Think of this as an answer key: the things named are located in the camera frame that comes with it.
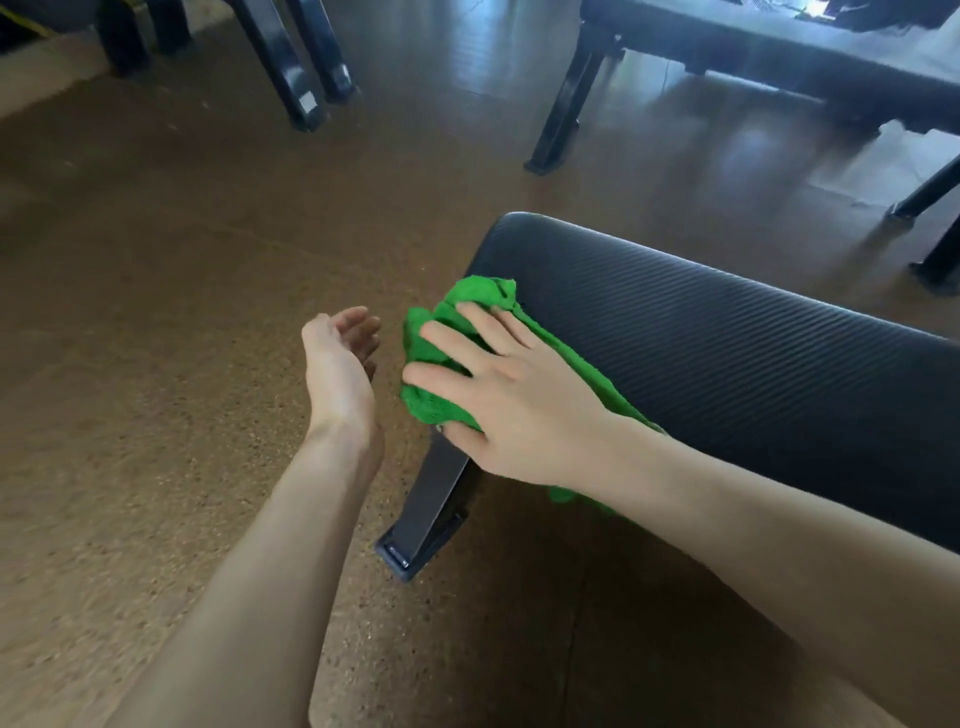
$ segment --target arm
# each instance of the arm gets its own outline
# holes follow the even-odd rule
[[[382,458],[368,379],[378,327],[364,308],[304,327],[306,439],[110,728],[308,725],[340,572]]]
[[[511,314],[460,312],[493,353],[432,322],[421,335],[472,377],[411,364],[404,380],[473,415],[483,433],[450,423],[444,434],[481,468],[606,503],[908,725],[955,724],[960,556],[615,416]]]

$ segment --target gym equipment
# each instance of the gym equipment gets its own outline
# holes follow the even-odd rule
[[[960,133],[960,73],[900,38],[852,33],[733,3],[582,0],[573,60],[526,169],[546,175],[564,161],[577,116],[606,56],[623,49],[832,102],[876,129],[899,119],[915,132]]]
[[[523,309],[670,436],[960,552],[960,346],[524,212],[468,274],[515,279]],[[399,578],[464,523],[476,475],[433,434],[375,545]]]

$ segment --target right hand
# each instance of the right hand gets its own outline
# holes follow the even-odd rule
[[[476,303],[457,310],[493,353],[458,331],[427,322],[420,336],[472,376],[412,362],[403,381],[467,410],[483,432],[451,422],[444,436],[488,473],[579,490],[616,419],[558,353],[512,313]]]

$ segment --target left hand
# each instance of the left hand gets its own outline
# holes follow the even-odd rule
[[[365,306],[347,308],[308,321],[301,332],[306,351],[306,388],[310,393],[307,438],[335,427],[362,438],[375,437],[376,419],[371,359],[380,346],[380,320]]]

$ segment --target metal frame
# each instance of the metal frame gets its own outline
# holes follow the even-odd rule
[[[147,10],[154,22],[156,46],[164,56],[172,56],[190,45],[190,28],[181,0],[147,0]]]
[[[303,45],[313,61],[324,86],[324,97],[330,104],[343,104],[356,90],[340,43],[321,0],[286,0],[294,16]]]
[[[94,25],[110,68],[117,76],[125,78],[150,65],[150,55],[136,23],[136,12],[129,3],[100,0]]]
[[[913,194],[887,210],[887,217],[912,223],[924,210],[939,202],[951,189],[960,185],[960,157],[951,161]],[[940,242],[910,270],[930,292],[938,296],[955,296],[960,278],[960,217],[949,227]]]
[[[573,59],[543,125],[534,154],[523,165],[525,169],[537,175],[547,175],[564,163],[570,136],[579,126],[577,116],[587,101],[600,64],[606,56],[619,58],[622,53],[623,45],[618,36],[594,25],[580,24]]]
[[[467,519],[478,470],[439,432],[396,523],[374,549],[402,580],[410,581]]]
[[[231,0],[253,50],[270,77],[295,129],[312,132],[326,114],[322,92],[303,70],[293,41],[271,0]]]

